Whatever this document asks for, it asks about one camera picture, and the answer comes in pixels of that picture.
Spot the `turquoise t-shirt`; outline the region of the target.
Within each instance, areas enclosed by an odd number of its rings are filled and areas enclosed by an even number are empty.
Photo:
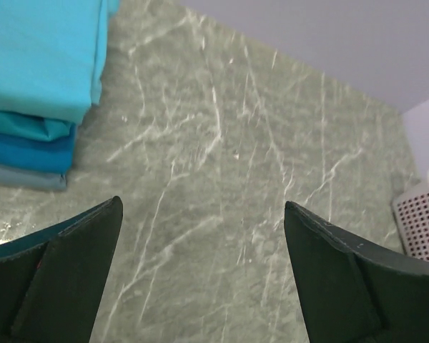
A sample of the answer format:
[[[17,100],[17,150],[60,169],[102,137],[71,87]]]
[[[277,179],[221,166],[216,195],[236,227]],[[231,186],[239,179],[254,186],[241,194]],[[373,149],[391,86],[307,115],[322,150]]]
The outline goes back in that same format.
[[[98,104],[119,1],[0,1],[0,111],[80,124]]]

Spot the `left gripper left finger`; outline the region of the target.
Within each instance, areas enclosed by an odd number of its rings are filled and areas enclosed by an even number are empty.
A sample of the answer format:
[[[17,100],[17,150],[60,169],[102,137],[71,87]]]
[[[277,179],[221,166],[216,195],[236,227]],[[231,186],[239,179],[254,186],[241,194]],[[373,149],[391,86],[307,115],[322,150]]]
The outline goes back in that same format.
[[[88,342],[123,218],[119,197],[0,244],[0,342]]]

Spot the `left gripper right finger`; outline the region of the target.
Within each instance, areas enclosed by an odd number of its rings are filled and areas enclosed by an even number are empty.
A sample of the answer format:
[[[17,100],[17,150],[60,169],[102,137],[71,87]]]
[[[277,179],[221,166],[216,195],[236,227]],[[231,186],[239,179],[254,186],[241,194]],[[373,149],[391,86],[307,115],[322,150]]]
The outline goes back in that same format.
[[[287,202],[285,238],[311,342],[429,342],[429,262]]]

